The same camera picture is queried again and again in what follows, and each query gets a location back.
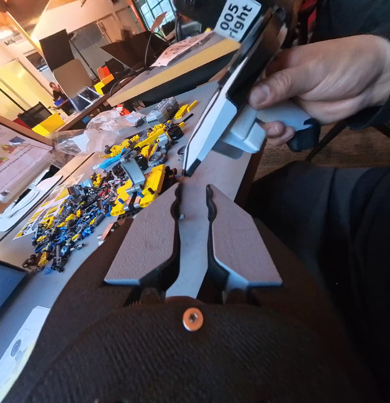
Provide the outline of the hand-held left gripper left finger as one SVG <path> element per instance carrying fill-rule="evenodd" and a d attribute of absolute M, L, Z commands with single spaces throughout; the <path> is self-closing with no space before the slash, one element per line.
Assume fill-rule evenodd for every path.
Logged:
<path fill-rule="evenodd" d="M 174 184 L 140 211 L 105 278 L 109 285 L 171 286 L 179 274 L 182 184 Z"/>

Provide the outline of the yellow black toy brick model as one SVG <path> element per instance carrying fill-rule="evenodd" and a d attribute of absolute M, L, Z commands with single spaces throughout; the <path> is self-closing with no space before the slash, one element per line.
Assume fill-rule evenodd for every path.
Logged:
<path fill-rule="evenodd" d="M 117 196 L 111 207 L 109 216 L 133 215 L 146 208 L 162 193 L 176 183 L 176 168 L 166 164 L 153 167 L 145 174 L 144 184 L 135 189 L 130 180 L 117 189 Z"/>

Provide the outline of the white flat tray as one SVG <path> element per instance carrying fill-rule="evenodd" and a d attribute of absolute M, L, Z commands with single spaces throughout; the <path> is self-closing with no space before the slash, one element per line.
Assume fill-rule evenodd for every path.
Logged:
<path fill-rule="evenodd" d="M 61 179 L 63 175 L 54 175 L 33 183 L 30 192 L 19 202 L 13 202 L 0 214 L 0 232 L 7 232 L 17 224 Z"/>

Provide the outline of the pile of small toy parts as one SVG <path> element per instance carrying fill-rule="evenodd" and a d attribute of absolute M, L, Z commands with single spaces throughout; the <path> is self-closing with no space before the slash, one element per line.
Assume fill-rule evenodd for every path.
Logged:
<path fill-rule="evenodd" d="M 117 189 L 125 184 L 116 170 L 104 174 L 93 173 L 86 181 L 67 188 L 69 196 L 62 203 L 55 220 L 39 224 L 30 234 L 33 253 L 21 267 L 27 272 L 42 269 L 62 273 L 72 253 L 84 247 L 90 236 L 106 217 L 117 196 Z"/>

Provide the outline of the dark tablet screen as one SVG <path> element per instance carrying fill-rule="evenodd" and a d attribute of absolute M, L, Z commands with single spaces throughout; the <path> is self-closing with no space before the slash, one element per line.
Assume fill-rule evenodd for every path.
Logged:
<path fill-rule="evenodd" d="M 26 276 L 25 270 L 0 260 L 0 309 Z"/>

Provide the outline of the yellow storage bin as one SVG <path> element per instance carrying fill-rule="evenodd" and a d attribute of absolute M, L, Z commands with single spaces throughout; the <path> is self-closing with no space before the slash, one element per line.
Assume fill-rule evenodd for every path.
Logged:
<path fill-rule="evenodd" d="M 56 131 L 58 128 L 62 127 L 65 121 L 59 114 L 52 114 L 47 119 L 43 120 L 41 123 L 37 124 L 32 128 L 32 131 L 42 135 L 44 137 L 49 136 L 51 133 Z"/>

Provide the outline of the yellow toy beams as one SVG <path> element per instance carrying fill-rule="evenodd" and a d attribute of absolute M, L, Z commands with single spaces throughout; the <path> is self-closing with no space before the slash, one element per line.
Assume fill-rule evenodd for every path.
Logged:
<path fill-rule="evenodd" d="M 174 116 L 174 120 L 180 120 L 182 119 L 186 114 L 190 113 L 193 108 L 195 108 L 198 104 L 198 101 L 195 100 L 191 104 L 185 104 L 180 107 L 180 109 L 177 111 L 177 113 Z"/>

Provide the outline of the white printed paper sheet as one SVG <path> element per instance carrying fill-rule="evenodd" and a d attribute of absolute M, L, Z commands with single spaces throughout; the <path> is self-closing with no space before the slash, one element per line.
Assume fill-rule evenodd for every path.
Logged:
<path fill-rule="evenodd" d="M 174 43 L 166 48 L 156 61 L 151 64 L 152 68 L 166 67 L 172 61 L 184 56 L 188 52 L 203 46 L 212 36 L 213 31 L 207 29 L 205 32 L 194 37 L 186 38 L 180 42 Z"/>

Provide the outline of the blue toy part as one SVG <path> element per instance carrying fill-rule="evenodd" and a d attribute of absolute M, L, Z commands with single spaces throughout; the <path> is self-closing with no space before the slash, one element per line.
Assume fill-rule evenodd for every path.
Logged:
<path fill-rule="evenodd" d="M 118 155 L 116 155 L 115 157 L 112 157 L 112 158 L 108 158 L 104 162 L 99 164 L 98 168 L 106 169 L 106 168 L 112 166 L 113 164 L 118 163 L 120 161 L 120 159 L 121 159 L 121 154 L 118 154 Z"/>

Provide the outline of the yellow edged board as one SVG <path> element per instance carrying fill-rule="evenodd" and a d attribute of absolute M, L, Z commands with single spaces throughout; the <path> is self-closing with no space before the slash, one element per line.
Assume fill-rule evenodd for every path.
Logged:
<path fill-rule="evenodd" d="M 143 72 L 117 90 L 109 99 L 111 106 L 129 101 L 158 103 L 204 85 L 232 59 L 240 44 L 216 33 L 205 43 L 194 46 L 182 58 L 166 67 Z"/>

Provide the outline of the grey toy motor block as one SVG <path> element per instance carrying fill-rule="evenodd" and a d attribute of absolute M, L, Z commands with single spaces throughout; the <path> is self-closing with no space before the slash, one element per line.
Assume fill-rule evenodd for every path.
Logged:
<path fill-rule="evenodd" d="M 151 126 L 166 123 L 178 110 L 179 104 L 175 97 L 165 98 L 146 116 L 146 121 Z"/>

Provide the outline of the grey desk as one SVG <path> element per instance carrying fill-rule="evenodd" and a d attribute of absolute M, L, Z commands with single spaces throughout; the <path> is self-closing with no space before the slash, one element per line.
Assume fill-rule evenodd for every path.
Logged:
<path fill-rule="evenodd" d="M 179 291 L 190 294 L 190 284 L 201 284 L 207 269 L 207 239 L 208 218 L 205 188 L 213 184 L 234 200 L 243 177 L 252 183 L 257 172 L 261 154 L 243 153 L 239 159 L 211 151 L 195 173 L 184 180 L 182 203 L 180 206 L 183 220 L 179 222 L 181 237 L 181 263 L 177 284 L 167 291 L 168 296 L 178 295 Z M 25 226 L 30 217 L 38 209 L 34 206 L 31 212 L 23 217 L 17 226 L 7 234 L 0 233 L 0 261 L 21 266 L 23 261 L 33 254 L 31 245 L 32 234 L 14 240 L 14 237 Z M 13 339 L 22 328 L 31 311 L 36 306 L 51 308 L 67 281 L 78 267 L 98 247 L 98 235 L 115 220 L 115 217 L 103 219 L 94 233 L 86 238 L 85 246 L 74 251 L 64 272 L 45 274 L 45 270 L 35 273 L 29 279 L 24 279 L 6 304 L 0 310 L 0 360 L 9 349 Z"/>

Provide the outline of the orange and yellow boxes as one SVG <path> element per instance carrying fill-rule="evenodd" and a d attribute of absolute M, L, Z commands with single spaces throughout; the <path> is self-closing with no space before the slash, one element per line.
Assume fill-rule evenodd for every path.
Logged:
<path fill-rule="evenodd" d="M 105 92 L 110 91 L 112 86 L 116 83 L 116 80 L 107 65 L 99 67 L 97 69 L 97 75 L 99 80 L 94 83 L 94 89 L 100 96 L 103 96 Z"/>

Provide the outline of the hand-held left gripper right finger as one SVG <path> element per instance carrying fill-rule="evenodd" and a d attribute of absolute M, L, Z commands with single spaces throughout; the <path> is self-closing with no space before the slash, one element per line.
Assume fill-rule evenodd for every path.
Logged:
<path fill-rule="evenodd" d="M 213 184 L 206 187 L 208 272 L 221 289 L 280 287 L 283 280 L 253 218 Z"/>

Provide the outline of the yellow grey toy wheel assembly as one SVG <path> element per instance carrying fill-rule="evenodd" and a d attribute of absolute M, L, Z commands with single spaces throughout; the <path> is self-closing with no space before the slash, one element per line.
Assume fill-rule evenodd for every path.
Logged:
<path fill-rule="evenodd" d="M 139 156 L 147 160 L 157 151 L 167 153 L 169 148 L 184 135 L 182 129 L 185 124 L 186 120 L 181 123 L 173 123 L 169 120 L 165 124 L 157 124 L 152 129 L 144 130 L 139 134 L 126 138 L 120 144 L 111 147 L 105 146 L 105 154 L 100 155 L 100 158 L 105 161 L 108 158 L 122 154 L 123 151 L 129 150 L 136 151 Z"/>

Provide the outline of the printed sign with brick picture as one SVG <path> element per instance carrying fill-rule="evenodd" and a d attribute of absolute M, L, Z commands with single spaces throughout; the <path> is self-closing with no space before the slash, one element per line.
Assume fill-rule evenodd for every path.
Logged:
<path fill-rule="evenodd" d="M 52 150 L 0 123 L 0 203 L 14 200 L 50 166 Z"/>

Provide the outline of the clear plastic bag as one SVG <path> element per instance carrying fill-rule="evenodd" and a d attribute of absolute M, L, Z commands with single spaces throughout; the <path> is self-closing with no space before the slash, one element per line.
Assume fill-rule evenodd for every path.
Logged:
<path fill-rule="evenodd" d="M 122 108 L 113 108 L 101 112 L 89 121 L 86 128 L 53 132 L 48 138 L 57 151 L 65 154 L 86 156 L 102 152 L 107 145 L 121 143 L 131 129 L 136 134 L 138 127 L 146 123 L 146 115 L 142 113 L 121 115 L 121 111 Z"/>

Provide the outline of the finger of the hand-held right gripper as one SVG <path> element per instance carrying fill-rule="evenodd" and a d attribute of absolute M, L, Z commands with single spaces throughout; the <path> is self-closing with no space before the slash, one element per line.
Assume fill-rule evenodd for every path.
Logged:
<path fill-rule="evenodd" d="M 217 82 L 216 91 L 187 143 L 183 159 L 183 175 L 191 177 L 200 163 L 206 158 L 214 145 L 223 135 L 232 120 L 245 103 L 248 89 L 241 86 L 247 74 L 249 58 L 235 60 L 227 67 L 224 75 Z"/>

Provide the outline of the printed instruction booklet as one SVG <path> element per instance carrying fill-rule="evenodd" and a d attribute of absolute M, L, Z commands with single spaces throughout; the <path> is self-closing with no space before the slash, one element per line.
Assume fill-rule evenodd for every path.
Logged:
<path fill-rule="evenodd" d="M 77 178 L 69 179 L 64 184 L 56 186 L 39 204 L 37 209 L 29 217 L 28 221 L 19 230 L 13 240 L 35 233 L 39 224 L 46 226 L 48 225 L 48 222 L 52 223 L 61 209 L 62 203 L 69 196 L 67 188 L 77 184 L 78 181 L 79 179 Z"/>

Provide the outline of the person's right hand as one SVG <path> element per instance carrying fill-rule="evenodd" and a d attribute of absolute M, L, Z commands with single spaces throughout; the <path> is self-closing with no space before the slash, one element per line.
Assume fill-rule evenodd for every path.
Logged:
<path fill-rule="evenodd" d="M 390 41 L 358 35 L 281 51 L 248 103 L 261 110 L 291 99 L 320 124 L 331 124 L 381 108 L 389 98 Z"/>

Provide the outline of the white picture card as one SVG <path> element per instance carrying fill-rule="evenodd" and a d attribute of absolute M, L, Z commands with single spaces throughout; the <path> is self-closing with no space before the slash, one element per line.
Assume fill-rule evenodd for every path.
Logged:
<path fill-rule="evenodd" d="M 0 402 L 26 365 L 49 312 L 50 308 L 35 307 L 1 357 Z"/>

